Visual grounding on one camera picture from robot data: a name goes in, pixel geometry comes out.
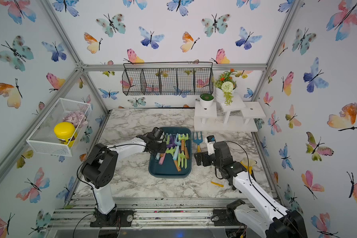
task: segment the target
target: white mesh basket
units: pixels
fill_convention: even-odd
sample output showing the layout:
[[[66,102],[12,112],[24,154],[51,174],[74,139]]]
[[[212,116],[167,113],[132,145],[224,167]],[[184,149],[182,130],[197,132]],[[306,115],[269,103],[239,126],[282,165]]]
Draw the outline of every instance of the white mesh basket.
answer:
[[[62,122],[70,112],[81,111],[87,118],[91,112],[89,103],[77,102],[65,98],[59,98],[53,107],[48,111],[46,116],[38,124],[36,129],[28,137],[27,143],[32,149],[38,153],[50,155],[72,156],[72,150],[80,142],[83,133],[80,133],[86,126],[82,126],[82,120],[79,122],[75,132],[77,138],[70,143],[74,143],[71,148],[68,145],[61,144],[57,136],[54,134],[54,127]]]

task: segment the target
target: marble countertop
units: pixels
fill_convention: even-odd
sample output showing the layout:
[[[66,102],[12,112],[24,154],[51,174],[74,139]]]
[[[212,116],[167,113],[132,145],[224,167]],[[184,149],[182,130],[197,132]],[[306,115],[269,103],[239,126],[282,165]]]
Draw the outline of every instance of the marble countertop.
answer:
[[[114,109],[107,121],[99,140],[105,145],[121,143],[144,134],[153,127],[181,126],[194,130],[193,117],[195,110],[191,108],[121,108]],[[240,144],[247,152],[249,159],[257,161],[253,168],[256,181],[271,194],[267,177],[264,173],[257,148],[250,132],[203,132],[203,139],[214,135],[217,141],[230,140]],[[241,161],[246,154],[233,143],[228,144],[233,159]],[[201,151],[206,151],[205,142],[200,144]],[[192,151],[197,145],[192,143]],[[186,178],[156,178],[148,172],[150,154],[137,153],[122,160],[122,167],[115,170],[110,185],[114,197],[155,197],[155,198],[246,198],[238,190],[232,190],[228,181],[217,179],[214,167],[197,166],[194,156],[188,160],[192,163],[191,173]],[[219,187],[211,181],[223,184]],[[81,183],[75,196],[93,196],[89,186]]]

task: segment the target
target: wire basket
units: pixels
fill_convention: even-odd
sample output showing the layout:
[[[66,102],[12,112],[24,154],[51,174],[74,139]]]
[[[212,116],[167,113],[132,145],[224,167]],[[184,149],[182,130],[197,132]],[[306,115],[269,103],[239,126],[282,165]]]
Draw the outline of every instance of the wire basket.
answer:
[[[213,63],[127,63],[122,88],[125,95],[200,95],[213,93]]]
[[[82,137],[80,132],[82,128],[86,128],[86,126],[81,125],[83,119],[78,123],[74,132],[74,134],[78,134],[77,138],[69,142],[74,143],[71,147],[61,144],[54,134],[54,127],[62,122],[70,112],[75,111],[83,112],[86,116],[86,121],[88,121],[87,118],[91,112],[91,106],[89,103],[59,98],[27,139],[27,143],[33,151],[50,155],[72,156],[72,149],[77,146]]]

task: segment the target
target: yellow lid container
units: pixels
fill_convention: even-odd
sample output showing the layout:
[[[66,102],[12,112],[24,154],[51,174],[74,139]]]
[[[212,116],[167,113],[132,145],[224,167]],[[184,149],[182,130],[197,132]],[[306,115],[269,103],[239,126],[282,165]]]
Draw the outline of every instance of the yellow lid container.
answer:
[[[77,138],[77,132],[74,133],[75,127],[70,122],[61,122],[54,127],[54,133],[56,134],[58,140],[61,144],[68,145],[72,147],[74,140]]]

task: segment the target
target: black wire basket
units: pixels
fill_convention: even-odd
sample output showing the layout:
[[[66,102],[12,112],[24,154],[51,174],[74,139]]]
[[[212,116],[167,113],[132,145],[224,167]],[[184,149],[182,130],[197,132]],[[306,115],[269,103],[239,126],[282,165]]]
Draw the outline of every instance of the black wire basket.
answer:
[[[125,95],[200,95],[213,93],[213,63],[126,63],[122,76]]]

